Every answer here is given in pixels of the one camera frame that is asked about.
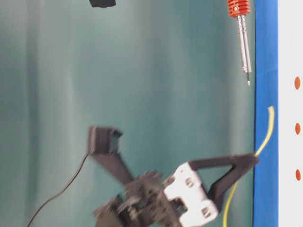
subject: black cable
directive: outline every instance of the black cable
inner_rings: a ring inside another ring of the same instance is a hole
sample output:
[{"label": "black cable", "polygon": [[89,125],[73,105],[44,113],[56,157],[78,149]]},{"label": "black cable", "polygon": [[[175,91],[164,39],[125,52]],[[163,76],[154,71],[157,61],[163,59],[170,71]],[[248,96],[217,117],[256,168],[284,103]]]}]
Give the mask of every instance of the black cable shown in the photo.
[{"label": "black cable", "polygon": [[29,220],[28,224],[26,227],[29,227],[30,224],[33,222],[34,218],[36,217],[36,215],[39,213],[39,211],[46,205],[48,204],[50,201],[52,201],[53,199],[57,198],[58,196],[60,196],[70,185],[71,183],[75,180],[75,178],[78,176],[80,170],[82,169],[83,167],[83,164],[86,160],[86,158],[89,156],[89,154],[86,154],[84,156],[84,158],[82,159],[81,161],[81,164],[78,168],[78,170],[76,171],[76,173],[74,174],[74,176],[72,176],[71,180],[66,184],[66,186],[61,190],[59,191],[56,195],[52,196],[51,198],[49,198],[48,200],[46,200],[37,210],[36,212],[33,214],[33,216],[31,217],[31,219]]}]

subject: green backdrop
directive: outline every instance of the green backdrop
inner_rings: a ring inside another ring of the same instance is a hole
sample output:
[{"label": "green backdrop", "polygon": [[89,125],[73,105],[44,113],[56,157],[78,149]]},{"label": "green backdrop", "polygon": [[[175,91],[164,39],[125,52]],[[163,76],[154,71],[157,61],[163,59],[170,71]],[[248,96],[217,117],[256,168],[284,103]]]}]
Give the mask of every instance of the green backdrop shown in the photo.
[{"label": "green backdrop", "polygon": [[[254,13],[247,23],[254,59]],[[134,175],[253,150],[254,76],[248,88],[226,0],[4,0],[0,45],[1,226],[25,226],[65,185],[92,124],[124,131]],[[209,187],[225,171],[201,176]],[[33,226],[93,227],[91,212],[122,189],[89,159]],[[252,172],[229,226],[251,223]],[[221,225],[222,214],[208,227]]]}]

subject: black object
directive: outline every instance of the black object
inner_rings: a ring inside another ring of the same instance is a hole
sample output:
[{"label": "black object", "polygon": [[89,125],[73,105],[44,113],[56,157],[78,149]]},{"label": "black object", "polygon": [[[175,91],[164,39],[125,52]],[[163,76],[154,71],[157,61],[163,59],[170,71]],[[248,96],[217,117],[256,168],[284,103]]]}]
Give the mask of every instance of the black object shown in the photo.
[{"label": "black object", "polygon": [[[164,227],[181,227],[179,217],[184,213],[182,202],[168,201],[164,189],[174,179],[170,176],[161,182],[157,172],[147,172],[133,178],[119,154],[119,138],[122,133],[109,127],[91,127],[88,153],[125,187],[126,199],[116,196],[94,211],[96,227],[146,227],[159,223]],[[258,159],[254,154],[199,159],[188,162],[193,171],[200,168],[231,166],[231,169],[215,183],[209,192],[201,186],[208,199],[222,210],[226,191],[247,173]]]},{"label": "black object", "polygon": [[123,185],[134,178],[119,154],[122,132],[109,127],[90,127],[88,153]]},{"label": "black object", "polygon": [[107,8],[116,5],[116,0],[89,0],[92,7]]},{"label": "black object", "polygon": [[232,166],[224,176],[212,184],[209,192],[207,193],[208,198],[214,201],[220,212],[226,191],[251,168],[253,168],[258,163],[258,159],[254,154],[250,153],[246,155],[199,159],[188,163],[194,171],[201,168]]}]

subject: white panel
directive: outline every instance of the white panel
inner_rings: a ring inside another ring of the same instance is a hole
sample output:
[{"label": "white panel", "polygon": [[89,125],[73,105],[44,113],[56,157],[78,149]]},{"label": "white panel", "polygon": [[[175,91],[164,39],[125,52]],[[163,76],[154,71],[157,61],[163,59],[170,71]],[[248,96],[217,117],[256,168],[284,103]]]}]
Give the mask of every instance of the white panel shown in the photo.
[{"label": "white panel", "polygon": [[[279,226],[303,227],[303,1],[278,1]],[[300,77],[301,86],[294,87]],[[301,133],[295,133],[296,123]]]}]

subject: metal rod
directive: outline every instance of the metal rod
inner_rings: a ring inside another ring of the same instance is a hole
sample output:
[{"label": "metal rod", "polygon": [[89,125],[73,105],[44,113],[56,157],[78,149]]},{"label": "metal rod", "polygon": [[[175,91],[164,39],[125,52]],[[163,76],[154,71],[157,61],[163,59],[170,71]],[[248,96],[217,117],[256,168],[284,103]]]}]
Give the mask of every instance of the metal rod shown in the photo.
[{"label": "metal rod", "polygon": [[244,42],[244,33],[243,33],[241,16],[237,16],[237,21],[238,21],[238,30],[239,30],[239,38],[240,38],[242,70],[243,72],[247,72],[247,58],[245,53],[245,42]]},{"label": "metal rod", "polygon": [[251,72],[250,47],[249,47],[249,43],[248,43],[247,30],[246,30],[246,21],[245,21],[245,16],[244,15],[241,16],[241,20],[242,20],[242,27],[243,27],[245,55],[246,55],[246,62],[247,62],[247,72]]}]

